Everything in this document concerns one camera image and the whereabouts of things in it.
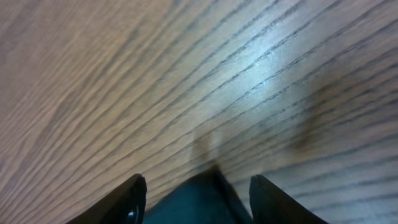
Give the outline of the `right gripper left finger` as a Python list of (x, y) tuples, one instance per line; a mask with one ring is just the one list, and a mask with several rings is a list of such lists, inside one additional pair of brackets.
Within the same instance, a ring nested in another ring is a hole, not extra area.
[(146, 193), (145, 178), (134, 174), (68, 224), (141, 224)]

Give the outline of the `dark navy t-shirt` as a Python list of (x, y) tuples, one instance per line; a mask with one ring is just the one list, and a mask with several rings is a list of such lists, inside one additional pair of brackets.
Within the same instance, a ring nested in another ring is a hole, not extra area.
[(218, 166), (181, 183), (145, 212), (145, 224), (252, 223)]

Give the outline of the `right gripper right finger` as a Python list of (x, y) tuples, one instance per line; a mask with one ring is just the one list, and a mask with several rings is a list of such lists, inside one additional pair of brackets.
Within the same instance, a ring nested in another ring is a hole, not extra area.
[(254, 223), (326, 223), (263, 175), (251, 177), (249, 203)]

